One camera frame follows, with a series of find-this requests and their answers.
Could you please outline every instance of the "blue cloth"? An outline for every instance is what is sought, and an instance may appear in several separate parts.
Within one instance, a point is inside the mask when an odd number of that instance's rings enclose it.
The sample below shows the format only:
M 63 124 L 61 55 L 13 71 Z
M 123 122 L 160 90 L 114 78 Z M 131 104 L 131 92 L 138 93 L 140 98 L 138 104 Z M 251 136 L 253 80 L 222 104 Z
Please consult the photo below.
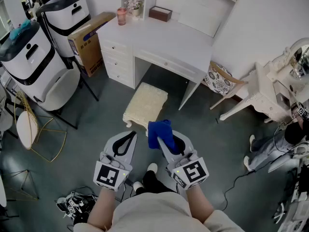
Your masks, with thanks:
M 173 139 L 173 131 L 171 121 L 168 119 L 149 122 L 148 123 L 148 145 L 151 149 L 159 149 L 158 137 L 167 145 L 174 153 L 178 153 L 179 150 Z
M 26 19 L 22 25 L 20 25 L 18 28 L 13 29 L 10 33 L 10 39 L 14 40 L 16 39 L 24 30 L 27 30 L 31 26 L 31 21 Z

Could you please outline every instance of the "gray floor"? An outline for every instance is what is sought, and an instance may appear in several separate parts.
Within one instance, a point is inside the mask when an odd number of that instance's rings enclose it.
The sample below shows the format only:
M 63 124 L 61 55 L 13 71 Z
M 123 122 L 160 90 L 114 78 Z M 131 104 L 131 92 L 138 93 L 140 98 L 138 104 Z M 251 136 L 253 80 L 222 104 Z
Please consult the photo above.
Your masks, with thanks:
M 178 111 L 186 80 L 157 66 L 149 69 L 143 81 L 169 93 L 158 119 L 170 119 L 174 130 L 191 139 L 210 173 L 201 188 L 215 208 L 223 209 L 226 205 L 223 192 L 233 185 L 238 175 L 245 173 L 242 159 L 248 153 L 249 136 L 253 133 L 257 137 L 269 135 L 276 124 L 264 124 L 263 117 L 249 109 L 226 121 L 219 121 L 220 114 L 237 102 L 229 99 L 211 111 L 210 105 L 220 99 L 220 95 L 202 85 Z M 122 121 L 122 114 L 135 91 L 109 79 L 105 70 L 89 78 L 88 83 L 98 94 L 99 102 L 93 99 L 85 87 L 78 88 L 62 112 L 65 119 L 73 124 L 78 123 L 78 130 L 62 122 L 51 122 L 50 128 L 61 127 L 68 132 L 63 151 L 54 162 L 44 161 L 35 153 L 25 150 L 15 138 L 5 135 L 0 168 L 4 173 L 29 169 L 40 197 L 38 201 L 9 202 L 10 215 L 19 214 L 20 218 L 3 222 L 7 231 L 68 231 L 66 226 L 72 222 L 67 217 L 62 218 L 63 214 L 54 200 L 80 186 L 90 186 L 98 194 L 99 187 L 92 182 L 95 162 L 110 137 L 128 130 Z M 37 107 L 35 112 L 44 115 Z M 138 133 L 138 142 L 132 160 L 134 169 L 129 178 L 132 181 L 141 180 L 148 164 L 156 162 L 159 165 L 158 178 L 175 189 L 175 182 L 164 171 L 166 161 L 162 153 L 148 148 L 145 129 L 135 124 L 132 129 Z M 62 136 L 47 133 L 42 135 L 40 143 L 35 146 L 40 148 L 40 153 L 52 157 L 61 145 Z M 266 167 L 256 174 L 239 179 L 236 187 L 227 194 L 228 207 L 225 212 L 245 231 L 276 231 L 278 226 L 273 224 L 271 216 L 283 195 L 286 172 L 287 167 L 283 167 L 268 174 Z M 9 181 L 14 184 L 22 181 L 22 178 L 18 176 Z

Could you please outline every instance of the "cardboard box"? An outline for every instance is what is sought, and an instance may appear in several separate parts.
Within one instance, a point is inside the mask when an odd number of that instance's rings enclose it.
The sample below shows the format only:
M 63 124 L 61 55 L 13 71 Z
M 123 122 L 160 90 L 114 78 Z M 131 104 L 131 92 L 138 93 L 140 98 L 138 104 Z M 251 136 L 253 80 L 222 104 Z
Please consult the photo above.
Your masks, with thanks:
M 97 30 L 116 17 L 114 13 L 103 12 L 92 18 L 68 36 L 69 43 L 81 71 L 88 76 L 103 64 Z

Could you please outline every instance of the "potted plant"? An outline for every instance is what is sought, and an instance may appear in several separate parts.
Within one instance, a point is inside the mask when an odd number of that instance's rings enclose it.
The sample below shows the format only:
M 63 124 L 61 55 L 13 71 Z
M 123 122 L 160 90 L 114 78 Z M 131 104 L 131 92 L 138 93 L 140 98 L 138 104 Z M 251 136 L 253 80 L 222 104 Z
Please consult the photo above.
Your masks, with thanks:
M 128 0 L 125 2 L 127 9 L 133 16 L 139 16 L 142 11 L 143 2 L 141 0 Z

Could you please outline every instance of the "gray pants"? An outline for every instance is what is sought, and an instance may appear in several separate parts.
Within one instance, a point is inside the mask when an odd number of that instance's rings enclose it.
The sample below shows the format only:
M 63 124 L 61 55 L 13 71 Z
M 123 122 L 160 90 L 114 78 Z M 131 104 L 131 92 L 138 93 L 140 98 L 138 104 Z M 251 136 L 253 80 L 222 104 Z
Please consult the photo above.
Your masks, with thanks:
M 281 130 L 277 132 L 275 136 L 276 146 L 279 150 L 287 152 L 288 149 L 291 149 L 294 145 L 288 143 L 284 138 L 285 131 Z M 256 169 L 263 161 L 265 161 L 269 155 L 274 152 L 276 149 L 274 145 L 274 137 L 265 137 L 260 140 L 254 140 L 252 142 L 252 155 L 249 160 L 249 167 L 251 170 Z

